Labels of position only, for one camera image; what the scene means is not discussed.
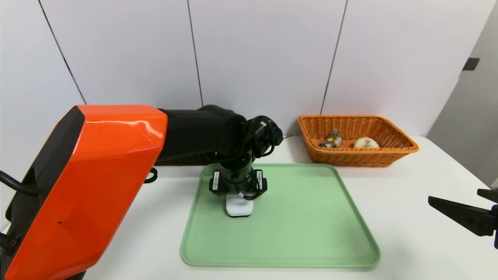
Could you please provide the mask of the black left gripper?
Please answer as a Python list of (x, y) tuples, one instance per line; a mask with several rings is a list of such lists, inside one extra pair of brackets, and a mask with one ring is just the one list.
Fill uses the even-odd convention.
[(254, 169), (253, 163), (242, 167), (215, 164), (209, 180), (209, 190), (216, 195), (235, 194), (242, 198), (258, 198), (267, 191), (263, 170)]

